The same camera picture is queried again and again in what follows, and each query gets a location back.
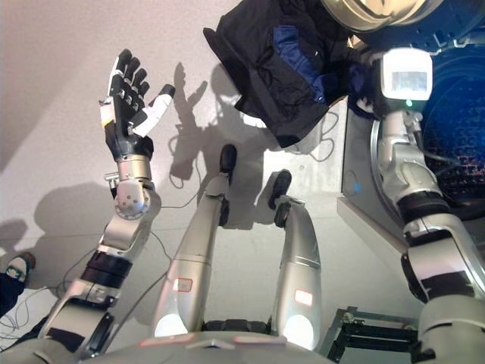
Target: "orange light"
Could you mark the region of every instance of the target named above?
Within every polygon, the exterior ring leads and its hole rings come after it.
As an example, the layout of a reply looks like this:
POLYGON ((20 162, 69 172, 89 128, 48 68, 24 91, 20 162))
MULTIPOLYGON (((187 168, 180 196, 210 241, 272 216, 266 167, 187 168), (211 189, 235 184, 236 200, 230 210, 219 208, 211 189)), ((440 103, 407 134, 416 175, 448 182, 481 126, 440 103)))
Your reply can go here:
POLYGON ((176 278, 172 289, 176 292, 190 292, 192 290, 192 279, 176 278))
POLYGON ((304 290, 296 290, 295 301, 311 307, 311 305, 313 304, 313 294, 305 292, 304 290))

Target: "humanoid robot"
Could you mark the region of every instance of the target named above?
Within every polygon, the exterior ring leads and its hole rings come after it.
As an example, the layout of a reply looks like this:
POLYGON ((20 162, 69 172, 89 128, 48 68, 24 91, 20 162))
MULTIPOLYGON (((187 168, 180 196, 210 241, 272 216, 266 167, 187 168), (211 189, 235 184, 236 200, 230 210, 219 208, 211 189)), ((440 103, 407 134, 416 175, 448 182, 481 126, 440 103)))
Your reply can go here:
MULTIPOLYGON (((420 114, 432 88, 430 56, 394 49, 375 61, 373 112, 383 121, 379 167, 383 188, 404 219, 409 242, 402 267, 412 293, 426 303, 412 362, 483 362, 485 271, 461 221, 449 213, 420 149, 420 114)), ((150 175, 152 141, 174 89, 145 106, 147 83, 127 50, 115 62, 101 105, 106 142, 117 162, 114 217, 83 275, 52 309, 39 338, 4 353, 5 362, 328 362, 321 341, 320 258, 303 203, 286 195, 290 174, 278 175, 270 199, 286 239, 270 321, 204 322, 217 226, 229 213, 226 192, 236 150, 221 152, 220 174, 207 186, 161 289, 152 336, 104 354, 114 322, 109 313, 133 261, 147 241, 161 200, 150 175)))

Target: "display screen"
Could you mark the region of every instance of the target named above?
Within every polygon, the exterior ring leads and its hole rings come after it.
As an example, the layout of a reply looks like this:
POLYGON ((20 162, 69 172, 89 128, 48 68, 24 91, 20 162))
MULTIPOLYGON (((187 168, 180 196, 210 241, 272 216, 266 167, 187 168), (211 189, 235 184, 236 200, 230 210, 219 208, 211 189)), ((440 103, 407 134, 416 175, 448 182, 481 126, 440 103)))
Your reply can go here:
POLYGON ((426 72, 393 72, 393 91, 426 91, 426 72))

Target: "black jacket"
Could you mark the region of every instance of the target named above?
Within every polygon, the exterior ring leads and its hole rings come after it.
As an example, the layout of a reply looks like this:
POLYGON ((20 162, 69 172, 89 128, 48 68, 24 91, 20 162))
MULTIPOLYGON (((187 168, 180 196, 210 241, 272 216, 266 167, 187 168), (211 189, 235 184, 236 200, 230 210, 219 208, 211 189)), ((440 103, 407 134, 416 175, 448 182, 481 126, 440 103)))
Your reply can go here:
POLYGON ((262 119, 282 147, 305 137, 346 94, 350 34, 318 0, 243 0, 204 35, 242 95, 236 107, 262 119), (299 51, 324 75, 324 103, 278 55, 273 35, 280 26, 297 29, 299 51))

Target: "person's foot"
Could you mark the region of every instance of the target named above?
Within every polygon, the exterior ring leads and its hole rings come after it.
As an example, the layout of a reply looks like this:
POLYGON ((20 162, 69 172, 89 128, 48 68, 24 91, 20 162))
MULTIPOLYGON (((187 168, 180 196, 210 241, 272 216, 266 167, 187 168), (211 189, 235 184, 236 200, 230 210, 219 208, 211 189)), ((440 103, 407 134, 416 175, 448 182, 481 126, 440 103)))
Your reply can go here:
POLYGON ((5 274, 20 282, 25 282, 29 273, 36 267, 36 257, 32 253, 24 252, 13 258, 5 270, 5 274))

